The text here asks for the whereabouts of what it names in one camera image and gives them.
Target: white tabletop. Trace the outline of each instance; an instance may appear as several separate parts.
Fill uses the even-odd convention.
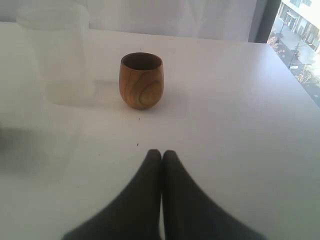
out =
[[[96,106],[42,100],[30,49],[0,23],[0,239],[59,240],[107,205],[148,149],[177,151],[229,213],[272,240],[320,236],[320,111],[266,44],[90,31]],[[120,59],[163,59],[161,101],[125,105]]]

